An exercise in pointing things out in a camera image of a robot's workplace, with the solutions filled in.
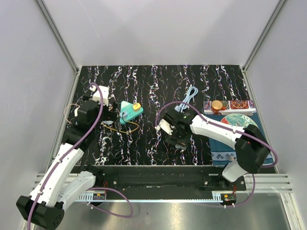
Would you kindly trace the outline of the blue placemat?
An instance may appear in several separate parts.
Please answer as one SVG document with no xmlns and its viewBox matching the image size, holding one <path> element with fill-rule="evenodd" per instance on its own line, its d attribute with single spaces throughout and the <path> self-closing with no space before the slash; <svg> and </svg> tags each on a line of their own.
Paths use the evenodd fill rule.
<svg viewBox="0 0 307 230">
<path fill-rule="evenodd" d="M 212 114 L 212 115 L 206 115 L 206 116 L 210 119 L 220 122 L 222 118 L 225 117 L 226 115 Z M 256 122 L 261 133 L 263 133 L 263 128 L 262 128 L 262 125 L 260 124 L 260 119 L 259 119 L 258 114 L 253 113 L 252 115 L 248 115 L 248 116 Z M 226 164 L 232 162 L 232 161 L 227 161 L 225 158 L 226 156 L 236 157 L 235 150 L 220 141 L 209 138 L 209 144 L 211 148 L 213 165 L 215 166 L 225 166 Z"/>
</svg>

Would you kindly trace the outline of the yellow cube charger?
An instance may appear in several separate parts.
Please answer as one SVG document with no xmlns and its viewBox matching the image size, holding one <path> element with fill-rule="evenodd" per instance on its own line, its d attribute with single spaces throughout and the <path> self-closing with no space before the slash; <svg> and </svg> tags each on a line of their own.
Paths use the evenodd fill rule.
<svg viewBox="0 0 307 230">
<path fill-rule="evenodd" d="M 133 106 L 132 106 L 132 108 L 133 108 L 133 111 L 134 111 L 134 112 L 138 112 L 138 111 L 140 111 L 140 109 L 142 108 L 142 106 L 141 106 L 140 103 L 134 103 Z"/>
</svg>

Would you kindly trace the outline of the right aluminium post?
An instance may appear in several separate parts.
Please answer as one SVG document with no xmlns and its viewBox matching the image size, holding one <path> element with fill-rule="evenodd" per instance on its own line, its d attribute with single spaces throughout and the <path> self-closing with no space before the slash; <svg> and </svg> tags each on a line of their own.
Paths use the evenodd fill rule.
<svg viewBox="0 0 307 230">
<path fill-rule="evenodd" d="M 266 37 L 268 36 L 270 30 L 273 28 L 276 20 L 278 19 L 280 13 L 282 12 L 283 8 L 285 7 L 287 0 L 279 0 L 271 13 L 266 25 L 264 26 L 257 42 L 255 43 L 249 57 L 247 58 L 245 64 L 242 66 L 243 71 L 247 71 L 249 66 L 251 65 L 252 61 L 254 60 L 255 56 L 257 55 L 258 51 L 260 50 L 262 44 L 264 43 Z"/>
</svg>

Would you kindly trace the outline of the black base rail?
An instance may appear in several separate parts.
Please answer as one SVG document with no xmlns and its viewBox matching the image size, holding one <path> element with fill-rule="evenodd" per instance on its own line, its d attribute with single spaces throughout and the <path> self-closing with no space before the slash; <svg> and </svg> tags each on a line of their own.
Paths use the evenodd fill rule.
<svg viewBox="0 0 307 230">
<path fill-rule="evenodd" d="M 74 166 L 71 173 L 98 172 L 98 185 L 124 190 L 133 188 L 195 188 L 204 191 L 246 191 L 255 176 L 244 173 L 234 182 L 222 177 L 223 167 L 215 166 Z"/>
</svg>

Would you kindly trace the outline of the orange cup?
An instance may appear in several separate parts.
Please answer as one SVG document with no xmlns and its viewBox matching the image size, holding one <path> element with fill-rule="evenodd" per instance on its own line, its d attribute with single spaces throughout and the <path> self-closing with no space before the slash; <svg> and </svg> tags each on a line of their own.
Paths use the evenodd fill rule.
<svg viewBox="0 0 307 230">
<path fill-rule="evenodd" d="M 211 103 L 211 110 L 214 113 L 219 112 L 222 108 L 223 108 L 223 103 L 221 101 L 218 101 L 218 100 L 212 101 L 212 103 Z"/>
</svg>

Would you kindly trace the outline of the aluminium post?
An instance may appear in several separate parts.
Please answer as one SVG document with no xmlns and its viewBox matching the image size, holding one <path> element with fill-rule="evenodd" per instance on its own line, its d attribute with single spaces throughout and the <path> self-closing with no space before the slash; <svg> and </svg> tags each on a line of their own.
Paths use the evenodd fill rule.
<svg viewBox="0 0 307 230">
<path fill-rule="evenodd" d="M 243 71 L 247 71 L 249 66 L 251 65 L 252 61 L 254 60 L 255 56 L 257 55 L 258 51 L 260 50 L 262 44 L 264 43 L 266 37 L 268 36 L 270 30 L 273 28 L 276 20 L 278 19 L 280 13 L 282 12 L 283 8 L 285 7 L 287 0 L 279 0 L 271 13 L 266 25 L 264 26 L 257 42 L 255 43 L 249 57 L 247 58 L 245 64 L 242 66 Z"/>
<path fill-rule="evenodd" d="M 55 40 L 57 41 L 63 55 L 65 56 L 70 68 L 74 73 L 77 73 L 79 70 L 79 67 L 77 66 L 76 62 L 74 61 L 70 51 L 68 50 L 52 16 L 51 13 L 49 12 L 45 2 L 43 0 L 34 0 L 36 5 L 38 6 L 41 14 L 43 15 L 49 29 L 51 30 Z"/>
</svg>

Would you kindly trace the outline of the blue cube charger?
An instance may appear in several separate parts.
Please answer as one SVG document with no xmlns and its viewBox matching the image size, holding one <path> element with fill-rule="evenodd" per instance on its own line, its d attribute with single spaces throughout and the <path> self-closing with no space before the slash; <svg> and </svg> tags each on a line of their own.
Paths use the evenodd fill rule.
<svg viewBox="0 0 307 230">
<path fill-rule="evenodd" d="M 123 120 L 127 119 L 127 116 L 128 116 L 128 113 L 127 113 L 126 111 L 122 112 L 121 118 L 122 118 Z"/>
</svg>

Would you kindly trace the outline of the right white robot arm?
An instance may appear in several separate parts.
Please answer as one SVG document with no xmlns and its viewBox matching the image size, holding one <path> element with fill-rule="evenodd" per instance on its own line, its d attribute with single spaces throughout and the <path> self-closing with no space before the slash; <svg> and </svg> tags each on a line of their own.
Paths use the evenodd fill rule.
<svg viewBox="0 0 307 230">
<path fill-rule="evenodd" d="M 192 135 L 215 139 L 233 149 L 236 158 L 224 167 L 218 177 L 218 185 L 224 190 L 234 186 L 235 181 L 245 174 L 259 173 L 272 152 L 256 125 L 240 127 L 224 124 L 192 109 L 183 113 L 172 109 L 156 122 L 155 129 L 162 129 L 168 135 L 168 142 L 180 149 L 186 149 Z"/>
</svg>

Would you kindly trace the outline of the left aluminium post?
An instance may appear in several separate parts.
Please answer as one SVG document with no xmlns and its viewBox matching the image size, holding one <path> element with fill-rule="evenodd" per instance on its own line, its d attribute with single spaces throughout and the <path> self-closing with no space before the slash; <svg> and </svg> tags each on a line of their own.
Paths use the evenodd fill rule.
<svg viewBox="0 0 307 230">
<path fill-rule="evenodd" d="M 79 67 L 77 66 L 76 62 L 74 61 L 70 51 L 68 50 L 52 16 L 51 13 L 49 12 L 45 2 L 43 0 L 34 0 L 36 5 L 38 6 L 41 14 L 43 15 L 49 29 L 51 30 L 55 40 L 57 41 L 63 55 L 65 56 L 70 68 L 74 73 L 77 73 L 79 70 Z"/>
</svg>

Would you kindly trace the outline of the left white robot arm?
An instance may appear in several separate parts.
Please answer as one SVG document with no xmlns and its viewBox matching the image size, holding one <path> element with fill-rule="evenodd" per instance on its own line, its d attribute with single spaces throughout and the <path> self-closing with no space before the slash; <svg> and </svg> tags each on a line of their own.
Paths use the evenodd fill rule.
<svg viewBox="0 0 307 230">
<path fill-rule="evenodd" d="M 70 127 L 64 132 L 60 149 L 36 188 L 28 196 L 20 196 L 16 206 L 24 220 L 47 230 L 56 229 L 68 207 L 87 189 L 100 189 L 104 185 L 103 170 L 85 166 L 69 185 L 64 183 L 77 161 L 95 139 L 94 129 L 103 122 L 114 122 L 115 111 L 108 103 L 83 101 L 75 111 Z"/>
</svg>

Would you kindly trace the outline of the teal triangular power strip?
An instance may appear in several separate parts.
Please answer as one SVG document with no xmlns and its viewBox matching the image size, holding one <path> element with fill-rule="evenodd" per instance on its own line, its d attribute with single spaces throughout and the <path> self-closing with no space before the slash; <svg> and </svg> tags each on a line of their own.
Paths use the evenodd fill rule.
<svg viewBox="0 0 307 230">
<path fill-rule="evenodd" d="M 140 111 L 138 111 L 138 112 L 134 112 L 132 106 L 133 106 L 133 103 L 129 103 L 129 102 L 126 102 L 126 101 L 122 101 L 120 103 L 119 122 L 120 122 L 121 125 L 126 124 L 128 121 L 133 120 L 134 118 L 140 116 L 143 113 L 143 108 L 141 108 Z M 125 119 L 125 120 L 123 120 L 121 118 L 121 114 L 124 111 L 126 111 L 128 113 L 127 119 Z"/>
</svg>

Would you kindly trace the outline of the red and green plate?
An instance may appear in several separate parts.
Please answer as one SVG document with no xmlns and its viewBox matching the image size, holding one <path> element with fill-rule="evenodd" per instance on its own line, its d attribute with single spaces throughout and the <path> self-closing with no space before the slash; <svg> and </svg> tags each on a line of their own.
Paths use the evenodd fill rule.
<svg viewBox="0 0 307 230">
<path fill-rule="evenodd" d="M 254 120 L 244 114 L 228 114 L 222 118 L 221 122 L 237 127 L 248 127 L 249 125 L 258 127 Z"/>
</svg>

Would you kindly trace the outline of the white cube charger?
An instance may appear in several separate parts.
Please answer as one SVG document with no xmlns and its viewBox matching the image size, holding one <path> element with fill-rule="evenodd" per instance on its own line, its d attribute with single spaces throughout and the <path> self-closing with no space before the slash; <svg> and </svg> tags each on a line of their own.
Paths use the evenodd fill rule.
<svg viewBox="0 0 307 230">
<path fill-rule="evenodd" d="M 79 108 L 74 109 L 74 117 L 78 116 L 78 110 L 79 110 Z"/>
</svg>

